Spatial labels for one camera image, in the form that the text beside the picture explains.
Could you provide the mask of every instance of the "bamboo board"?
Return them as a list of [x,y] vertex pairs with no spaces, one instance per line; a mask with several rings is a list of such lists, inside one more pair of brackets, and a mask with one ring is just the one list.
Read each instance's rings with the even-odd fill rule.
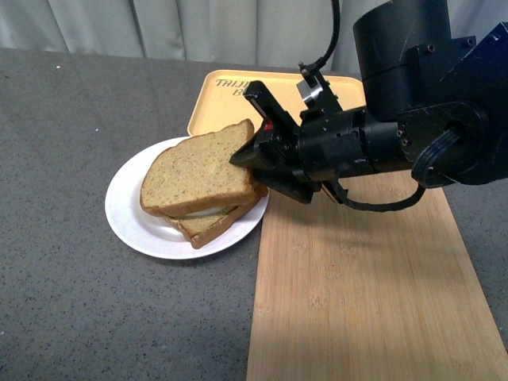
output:
[[[344,184],[365,202],[415,188],[408,172]],[[443,191],[387,214],[336,206],[323,192],[304,206],[272,191],[247,379],[507,380],[508,355]]]

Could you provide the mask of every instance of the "sandwich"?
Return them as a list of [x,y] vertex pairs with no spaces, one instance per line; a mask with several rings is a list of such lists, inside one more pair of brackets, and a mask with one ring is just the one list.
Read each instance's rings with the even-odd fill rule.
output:
[[229,163],[253,135],[245,119],[161,152],[141,184],[141,209],[163,218],[194,248],[218,237],[267,194],[250,169]]

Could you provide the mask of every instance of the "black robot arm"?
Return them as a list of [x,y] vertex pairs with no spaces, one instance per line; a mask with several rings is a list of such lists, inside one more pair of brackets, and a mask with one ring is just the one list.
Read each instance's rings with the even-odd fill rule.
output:
[[[298,90],[307,106],[301,125],[262,82],[252,82],[244,96],[264,122],[231,163],[300,202],[324,189],[347,206],[374,211],[411,206],[425,188],[508,177],[507,23],[478,44],[452,39],[445,0],[394,0],[365,14],[353,31],[367,105],[342,110],[319,71],[323,57],[300,64]],[[338,181],[405,169],[418,188],[394,204],[353,202]]]

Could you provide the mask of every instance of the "white curtain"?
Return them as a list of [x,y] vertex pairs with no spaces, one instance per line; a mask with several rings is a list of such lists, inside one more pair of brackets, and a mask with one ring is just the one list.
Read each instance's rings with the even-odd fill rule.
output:
[[[357,73],[352,26],[386,0],[342,0],[328,70]],[[483,38],[507,0],[448,0],[452,35]],[[0,47],[297,67],[322,56],[329,0],[0,0]]]

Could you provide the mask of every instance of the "bread crust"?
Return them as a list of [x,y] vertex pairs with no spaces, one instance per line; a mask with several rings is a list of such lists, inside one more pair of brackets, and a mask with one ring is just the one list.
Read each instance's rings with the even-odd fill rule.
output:
[[231,210],[229,210],[224,217],[218,218],[215,223],[199,232],[192,231],[190,226],[188,226],[185,220],[181,217],[163,216],[163,219],[169,225],[180,231],[185,239],[190,242],[193,248],[198,249],[222,235],[223,232],[229,229],[236,220],[242,218],[262,197],[265,197],[267,194],[268,189],[265,186],[258,186],[256,188],[256,199],[254,202],[230,208]]
[[[229,133],[228,129],[235,129],[235,128],[243,128],[245,129],[246,135],[244,137],[244,142],[247,142],[254,136],[254,125],[249,119],[245,119],[241,121],[240,123],[236,125],[229,125],[225,127],[223,130],[219,131],[218,133],[225,134],[224,136],[227,137],[227,134]],[[185,144],[189,144],[192,140],[200,139],[202,137],[205,137],[206,135],[210,135],[214,133],[207,133],[205,135],[200,135],[196,137],[191,137],[187,140],[182,141],[180,144],[178,144],[175,147],[168,148],[161,152],[156,160],[154,160],[154,164],[161,159],[163,156],[167,155],[172,149],[180,146],[180,149],[183,149],[182,147],[185,147]],[[199,197],[195,199],[186,199],[181,202],[175,201],[174,199],[171,200],[161,200],[160,202],[146,202],[146,198],[150,198],[149,192],[152,191],[149,189],[149,187],[152,185],[151,181],[156,176],[155,174],[152,174],[152,168],[154,167],[154,164],[152,164],[150,170],[148,170],[147,175],[145,176],[143,183],[141,184],[141,191],[140,191],[140,206],[141,208],[148,214],[151,214],[152,216],[156,217],[163,217],[165,215],[171,215],[171,216],[178,216],[178,215],[185,215],[190,214],[194,212],[198,212],[201,210],[206,210],[209,208],[224,208],[228,206],[239,206],[239,205],[249,205],[252,204],[256,200],[256,192],[255,192],[255,186],[253,183],[252,178],[252,171],[247,170],[245,168],[239,168],[238,171],[241,169],[241,176],[238,175],[237,177],[243,177],[243,180],[240,180],[240,182],[243,182],[240,184],[239,180],[236,179],[235,187],[239,190],[236,191],[230,191],[228,189],[225,190],[219,190],[215,193],[214,190],[211,191],[208,195],[200,195]],[[182,185],[182,192],[185,192],[186,189],[184,188],[185,185]]]

